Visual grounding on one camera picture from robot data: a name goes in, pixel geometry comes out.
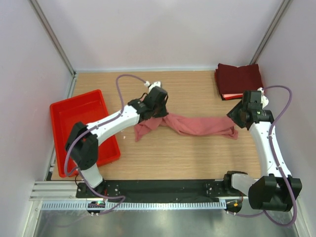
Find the pink t shirt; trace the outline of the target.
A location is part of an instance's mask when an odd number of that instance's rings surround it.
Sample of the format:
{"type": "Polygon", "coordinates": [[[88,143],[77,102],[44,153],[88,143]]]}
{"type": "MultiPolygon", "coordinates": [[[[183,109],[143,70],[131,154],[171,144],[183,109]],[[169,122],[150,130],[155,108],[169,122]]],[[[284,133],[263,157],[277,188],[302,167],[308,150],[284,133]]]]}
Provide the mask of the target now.
{"type": "Polygon", "coordinates": [[[135,141],[143,136],[166,126],[182,136],[208,136],[219,135],[226,138],[237,139],[238,131],[235,123],[227,116],[223,117],[185,117],[173,113],[161,118],[150,118],[134,126],[135,141]]]}

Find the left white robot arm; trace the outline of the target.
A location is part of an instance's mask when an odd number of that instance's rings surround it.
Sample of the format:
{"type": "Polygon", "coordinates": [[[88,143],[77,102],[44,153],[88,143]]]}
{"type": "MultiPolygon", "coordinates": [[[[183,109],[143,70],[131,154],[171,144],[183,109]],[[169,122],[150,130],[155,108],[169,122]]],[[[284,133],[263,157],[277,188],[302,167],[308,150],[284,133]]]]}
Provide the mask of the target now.
{"type": "Polygon", "coordinates": [[[70,158],[77,165],[82,178],[87,182],[87,191],[93,197],[100,197],[105,190],[103,177],[97,167],[99,146],[122,130],[151,118],[167,115],[167,92],[154,86],[144,99],[133,99],[122,110],[96,122],[74,124],[65,145],[66,160],[70,158]]]}

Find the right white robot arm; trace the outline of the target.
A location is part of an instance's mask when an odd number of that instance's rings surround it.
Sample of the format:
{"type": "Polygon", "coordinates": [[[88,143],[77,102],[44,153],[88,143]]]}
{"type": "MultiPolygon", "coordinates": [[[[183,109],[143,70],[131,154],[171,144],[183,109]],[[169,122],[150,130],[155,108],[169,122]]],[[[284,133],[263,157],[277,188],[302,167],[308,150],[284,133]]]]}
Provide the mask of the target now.
{"type": "Polygon", "coordinates": [[[253,209],[288,212],[296,210],[302,182],[294,178],[282,157],[275,131],[276,120],[265,106],[268,99],[261,90],[243,93],[242,100],[227,116],[250,133],[260,160],[261,177],[254,179],[243,172],[229,171],[222,189],[233,196],[238,191],[248,196],[253,209]]]}

